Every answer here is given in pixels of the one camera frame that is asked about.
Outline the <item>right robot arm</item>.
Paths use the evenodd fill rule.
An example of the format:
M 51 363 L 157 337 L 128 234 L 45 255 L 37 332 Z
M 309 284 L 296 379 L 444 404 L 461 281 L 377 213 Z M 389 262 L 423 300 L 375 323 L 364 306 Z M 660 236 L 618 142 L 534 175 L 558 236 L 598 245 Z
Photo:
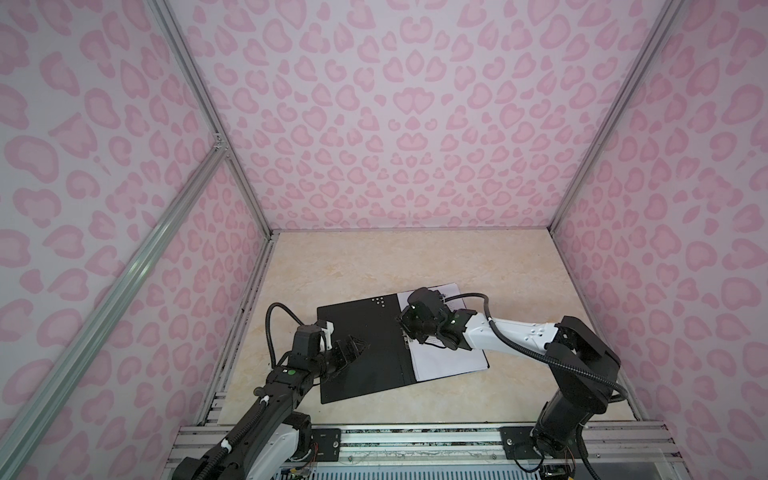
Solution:
M 547 365 L 557 391 L 529 434 L 530 445 L 544 457 L 569 448 L 583 451 L 589 420 L 628 397 L 618 383 L 618 355 L 577 317 L 557 323 L 504 320 L 491 314 L 483 293 L 447 297 L 422 287 L 408 296 L 397 320 L 405 335 L 422 345 L 434 339 L 452 351 L 496 351 Z

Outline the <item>right corner aluminium post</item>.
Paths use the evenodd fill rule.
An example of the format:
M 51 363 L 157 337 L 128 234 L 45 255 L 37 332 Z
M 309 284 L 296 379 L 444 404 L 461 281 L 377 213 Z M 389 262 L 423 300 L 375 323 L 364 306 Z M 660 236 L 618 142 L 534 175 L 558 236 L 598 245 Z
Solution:
M 663 3 L 659 15 L 650 28 L 633 64 L 620 85 L 615 99 L 607 110 L 603 122 L 597 129 L 593 141 L 586 150 L 579 167 L 569 183 L 552 221 L 547 227 L 551 236 L 554 236 L 563 225 L 568 211 L 576 201 L 579 191 L 586 182 L 587 176 L 600 159 L 608 140 L 620 124 L 644 77 L 663 50 L 668 38 L 676 28 L 676 24 L 683 16 L 687 5 L 688 1 L 684 0 L 668 0 Z

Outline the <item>left corner aluminium post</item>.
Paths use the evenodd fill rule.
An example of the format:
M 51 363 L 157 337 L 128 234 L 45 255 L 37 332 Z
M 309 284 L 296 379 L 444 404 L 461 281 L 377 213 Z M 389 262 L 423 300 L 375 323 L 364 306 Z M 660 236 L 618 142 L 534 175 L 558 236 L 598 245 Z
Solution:
M 166 0 L 149 0 L 146 1 L 146 4 L 168 42 L 171 54 L 181 69 L 192 96 L 208 124 L 210 132 L 216 139 L 216 143 L 225 151 L 227 165 L 234 175 L 236 185 L 244 196 L 246 206 L 256 220 L 263 236 L 266 239 L 270 239 L 273 232 L 266 221 L 266 217 L 258 203 L 255 190 L 249 182 L 245 168 L 235 152 L 227 129 L 214 105 L 213 97 L 205 84 L 200 68 L 195 62 L 171 3 Z

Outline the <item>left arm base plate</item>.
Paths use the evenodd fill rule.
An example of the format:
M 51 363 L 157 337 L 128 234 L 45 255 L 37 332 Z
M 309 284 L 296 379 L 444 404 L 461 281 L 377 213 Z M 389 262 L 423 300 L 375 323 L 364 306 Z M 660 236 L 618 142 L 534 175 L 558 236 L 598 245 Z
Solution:
M 337 462 L 341 450 L 341 433 L 339 428 L 301 429 L 292 460 L 300 463 Z

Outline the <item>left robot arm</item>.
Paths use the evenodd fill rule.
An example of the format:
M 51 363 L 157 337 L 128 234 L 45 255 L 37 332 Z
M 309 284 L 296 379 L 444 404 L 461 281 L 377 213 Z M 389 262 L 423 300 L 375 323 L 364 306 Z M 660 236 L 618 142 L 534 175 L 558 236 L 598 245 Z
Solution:
M 339 375 L 367 349 L 353 336 L 333 342 L 332 333 L 331 324 L 300 326 L 244 416 L 204 455 L 184 458 L 172 477 L 270 479 L 286 461 L 313 455 L 311 418 L 297 408 L 317 382 Z

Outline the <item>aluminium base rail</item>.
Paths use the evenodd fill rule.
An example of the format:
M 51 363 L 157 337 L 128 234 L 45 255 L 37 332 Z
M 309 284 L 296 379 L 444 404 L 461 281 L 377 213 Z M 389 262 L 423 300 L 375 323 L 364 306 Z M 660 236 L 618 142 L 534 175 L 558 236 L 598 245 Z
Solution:
M 339 460 L 286 461 L 270 479 L 689 479 L 670 431 L 653 421 L 584 427 L 587 454 L 508 460 L 499 429 L 529 423 L 320 424 L 339 428 Z

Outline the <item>left diagonal aluminium bar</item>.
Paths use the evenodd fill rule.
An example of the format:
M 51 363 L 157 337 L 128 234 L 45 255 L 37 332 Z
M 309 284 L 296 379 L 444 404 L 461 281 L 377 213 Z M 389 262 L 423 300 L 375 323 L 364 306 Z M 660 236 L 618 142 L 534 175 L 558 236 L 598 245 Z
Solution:
M 225 146 L 211 149 L 19 411 L 1 441 L 3 479 L 21 473 L 226 155 Z

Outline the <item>paper sheet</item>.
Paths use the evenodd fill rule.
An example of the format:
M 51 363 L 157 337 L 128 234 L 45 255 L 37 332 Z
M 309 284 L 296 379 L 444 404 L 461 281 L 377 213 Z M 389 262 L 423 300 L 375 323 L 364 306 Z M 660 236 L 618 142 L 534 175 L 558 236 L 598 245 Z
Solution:
M 404 336 L 417 383 L 487 370 L 490 364 L 482 350 L 441 349 L 442 343 L 430 337 L 425 344 Z

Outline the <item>corner aluminium post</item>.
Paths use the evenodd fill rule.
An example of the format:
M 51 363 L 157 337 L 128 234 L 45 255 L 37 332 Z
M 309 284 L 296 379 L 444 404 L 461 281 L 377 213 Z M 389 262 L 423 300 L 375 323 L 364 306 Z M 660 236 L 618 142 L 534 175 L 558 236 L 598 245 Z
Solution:
M 249 182 L 245 168 L 235 152 L 227 129 L 214 105 L 213 97 L 205 84 L 200 68 L 195 62 L 171 3 L 166 0 L 149 0 L 146 1 L 146 4 L 168 42 L 171 54 L 181 69 L 192 96 L 208 124 L 210 132 L 216 139 L 216 143 L 225 151 L 227 165 L 234 175 L 236 185 L 244 196 L 246 206 L 256 220 L 263 236 L 266 239 L 270 239 L 273 232 L 266 221 L 266 217 L 258 203 L 255 190 Z
M 650 28 L 633 64 L 620 85 L 615 99 L 607 110 L 603 122 L 597 129 L 593 141 L 586 150 L 579 167 L 569 183 L 552 221 L 547 227 L 551 236 L 554 236 L 563 225 L 568 211 L 576 201 L 579 191 L 586 182 L 587 176 L 600 159 L 608 140 L 620 124 L 644 77 L 663 50 L 668 38 L 676 28 L 676 24 L 683 16 L 687 5 L 688 1 L 684 0 L 668 0 L 663 3 L 659 15 Z

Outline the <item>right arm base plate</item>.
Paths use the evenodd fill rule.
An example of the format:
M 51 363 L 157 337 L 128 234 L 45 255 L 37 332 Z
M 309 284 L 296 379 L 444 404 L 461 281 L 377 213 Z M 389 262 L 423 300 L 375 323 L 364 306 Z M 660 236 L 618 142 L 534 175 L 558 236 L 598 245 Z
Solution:
M 565 438 L 550 435 L 531 426 L 506 426 L 499 429 L 501 444 L 508 460 L 564 459 L 577 460 L 586 452 L 586 444 L 575 433 Z

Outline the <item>black and white folder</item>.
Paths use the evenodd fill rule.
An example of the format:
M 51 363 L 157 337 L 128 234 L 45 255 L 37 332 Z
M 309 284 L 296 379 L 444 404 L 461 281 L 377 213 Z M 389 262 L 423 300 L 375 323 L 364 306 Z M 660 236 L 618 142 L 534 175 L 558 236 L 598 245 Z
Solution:
M 322 404 L 417 384 L 398 316 L 409 291 L 321 306 L 317 318 L 332 322 L 334 341 L 352 335 L 366 343 L 349 367 L 320 386 Z

